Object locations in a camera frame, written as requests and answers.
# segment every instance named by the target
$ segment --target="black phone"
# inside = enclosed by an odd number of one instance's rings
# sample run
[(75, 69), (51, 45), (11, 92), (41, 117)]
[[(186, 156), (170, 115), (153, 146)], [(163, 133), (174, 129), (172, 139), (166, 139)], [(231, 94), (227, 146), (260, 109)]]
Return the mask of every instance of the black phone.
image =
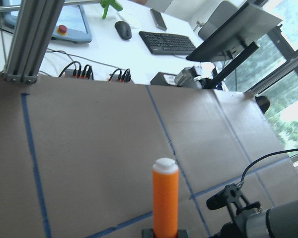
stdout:
[(161, 16), (161, 13), (158, 12), (158, 11), (156, 11), (156, 10), (154, 10), (154, 9), (152, 9), (152, 8), (150, 9), (150, 12), (151, 12), (151, 15), (153, 17), (155, 26), (157, 28), (161, 29), (161, 30), (166, 31), (167, 30), (167, 27), (166, 27), (166, 25), (164, 23), (164, 20), (163, 20), (162, 16)]

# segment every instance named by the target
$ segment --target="green object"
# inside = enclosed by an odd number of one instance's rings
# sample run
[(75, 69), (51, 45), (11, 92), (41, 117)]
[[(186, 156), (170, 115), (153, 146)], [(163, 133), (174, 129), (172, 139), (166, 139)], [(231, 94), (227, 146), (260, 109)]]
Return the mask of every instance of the green object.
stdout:
[(117, 11), (121, 11), (123, 9), (123, 6), (121, 6), (116, 0), (102, 0), (100, 4), (104, 8), (103, 19), (107, 16), (109, 5), (112, 5), (112, 7)]

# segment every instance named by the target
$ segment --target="computer mouse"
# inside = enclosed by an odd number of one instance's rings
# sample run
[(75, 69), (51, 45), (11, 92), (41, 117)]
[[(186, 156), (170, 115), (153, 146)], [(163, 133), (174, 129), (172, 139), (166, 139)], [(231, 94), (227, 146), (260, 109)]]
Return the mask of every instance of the computer mouse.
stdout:
[(129, 40), (131, 38), (131, 29), (127, 22), (125, 21), (117, 21), (115, 24), (115, 28), (118, 32), (118, 35), (123, 40)]

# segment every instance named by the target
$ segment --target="keyboard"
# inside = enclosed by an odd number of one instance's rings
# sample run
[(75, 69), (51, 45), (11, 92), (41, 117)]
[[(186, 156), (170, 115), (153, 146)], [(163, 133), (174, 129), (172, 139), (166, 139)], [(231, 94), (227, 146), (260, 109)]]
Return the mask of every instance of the keyboard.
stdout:
[(187, 36), (146, 31), (139, 35), (153, 55), (189, 55), (195, 50)]

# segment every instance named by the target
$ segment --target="orange marker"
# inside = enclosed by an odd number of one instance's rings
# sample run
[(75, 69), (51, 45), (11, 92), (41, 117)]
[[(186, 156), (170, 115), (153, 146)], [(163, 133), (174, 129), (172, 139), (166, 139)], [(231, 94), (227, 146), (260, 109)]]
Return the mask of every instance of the orange marker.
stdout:
[(178, 233), (179, 169), (169, 158), (156, 160), (152, 168), (153, 232), (155, 238), (176, 238)]

